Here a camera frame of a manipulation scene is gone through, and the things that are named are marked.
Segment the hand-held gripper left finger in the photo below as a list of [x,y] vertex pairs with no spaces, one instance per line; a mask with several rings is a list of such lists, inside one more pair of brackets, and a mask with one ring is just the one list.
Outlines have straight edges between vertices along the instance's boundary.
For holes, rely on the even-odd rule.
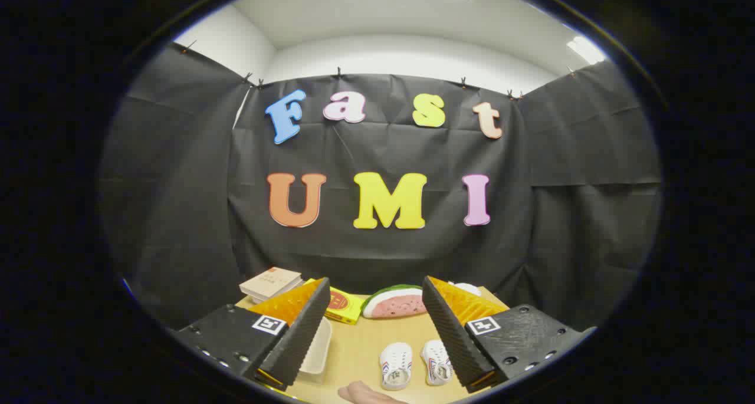
[[331,301],[328,277],[242,308],[227,304],[175,332],[222,370],[285,391],[293,385]]

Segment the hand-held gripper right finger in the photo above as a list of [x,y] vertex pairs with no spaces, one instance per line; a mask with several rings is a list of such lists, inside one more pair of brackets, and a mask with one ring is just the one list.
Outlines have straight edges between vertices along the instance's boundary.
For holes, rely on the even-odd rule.
[[539,371],[596,331],[575,330],[530,304],[496,304],[432,276],[423,280],[422,299],[469,393]]

